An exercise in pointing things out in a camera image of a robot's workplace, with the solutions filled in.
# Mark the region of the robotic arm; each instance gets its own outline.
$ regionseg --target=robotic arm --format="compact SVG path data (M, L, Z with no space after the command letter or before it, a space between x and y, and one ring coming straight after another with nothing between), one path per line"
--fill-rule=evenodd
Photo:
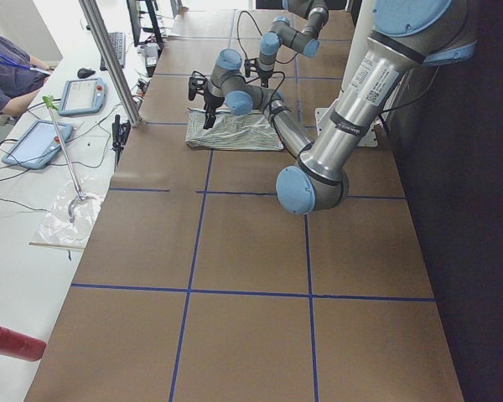
M294 41L289 45L304 55L306 48L318 48L314 35L327 21L324 3L290 0L283 3L289 11L309 19L302 33L291 31ZM314 7L315 3L321 3L320 7ZM296 163L284 168L277 177L276 190L281 205L293 214L332 208L348 193L345 162L403 75L421 65L450 64L471 57L476 43L477 12L476 0L376 0L375 27L367 37L367 54L345 93L330 107L326 126L315 142L277 92L245 82L240 73L241 56L233 49L220 52L210 80L203 76L197 86L194 76L190 78L189 98L203 92L205 128L209 128L208 123L214 123L215 108L224 101L236 115L249 113L254 108L262 111L296 158ZM273 64L275 55L272 59L272 54L278 49L274 46L275 52L267 54L269 48L263 42L270 40L269 34L284 37L286 26L277 18L271 32L265 35L267 39L263 37L262 56L257 62L263 71L267 71L268 61ZM283 40L279 39L278 43L284 44Z

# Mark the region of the red can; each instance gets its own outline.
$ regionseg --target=red can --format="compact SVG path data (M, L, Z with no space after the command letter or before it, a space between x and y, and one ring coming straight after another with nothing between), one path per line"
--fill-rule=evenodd
M35 362L43 357L47 344L12 329L0 327L0 354Z

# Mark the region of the metal pole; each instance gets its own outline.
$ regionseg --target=metal pole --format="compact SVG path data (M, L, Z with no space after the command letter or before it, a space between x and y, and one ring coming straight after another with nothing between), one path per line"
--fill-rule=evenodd
M116 54L114 53L114 48L111 46L110 39L108 38L108 31L106 31L106 25L102 19L101 12L97 7L95 0L79 0L82 11L86 16L86 20L90 25L91 32L93 33L93 39L101 52L101 56L104 59L108 72L110 73L111 81L116 87L119 99L125 108L128 120L131 125L136 127L142 118L137 110L137 105L132 94L128 89L127 80L125 80L125 75L122 72L119 61L117 60Z

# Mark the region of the white desk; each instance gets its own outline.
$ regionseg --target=white desk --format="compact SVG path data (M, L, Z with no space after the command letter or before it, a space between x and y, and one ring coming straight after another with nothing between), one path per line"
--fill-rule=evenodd
M60 117L59 120L81 124L75 131L75 137L94 127L79 140L73 141L67 149L72 161L96 166L102 160L97 169L75 164L80 180L86 176L97 176L109 183L115 158L111 150L111 138L108 141L111 124L116 114L122 117L122 122L127 117L122 106L114 109L120 100L108 72L99 71L100 55L91 33L85 31L81 36L76 36L75 41L77 49L65 55L39 94L60 98L64 83L76 79L76 71L80 67L92 68L96 71L93 77L100 76L105 80L108 86L106 103L98 114ZM138 78L145 75L145 68L130 36L127 42L132 46L127 52L124 73L132 88ZM40 101L41 97L38 96L34 105ZM49 120L44 106L33 109L33 113L43 120ZM106 116L108 118L98 126L97 123ZM25 113L8 138L20 138L34 120L35 116ZM4 144L3 149L8 150L12 146ZM6 166L1 162L2 156L3 152L0 152L0 168ZM60 152L52 163L64 164L63 154ZM20 167L0 169L0 179L10 178L23 170ZM68 181L70 173L66 166L48 166L0 182L0 197L36 209L48 209ZM32 212L19 205L0 201L0 325L48 341L81 253L29 245L43 217L43 212ZM37 362L29 363L0 355L0 402L22 401L38 365Z

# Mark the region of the keyboard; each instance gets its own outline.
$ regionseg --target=keyboard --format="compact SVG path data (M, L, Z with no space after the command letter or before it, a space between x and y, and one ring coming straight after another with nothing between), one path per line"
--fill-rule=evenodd
M114 53L117 56L117 61L119 65L123 68L125 67L125 33L124 32L109 32L111 46L114 48ZM108 70L106 64L101 56L101 71Z

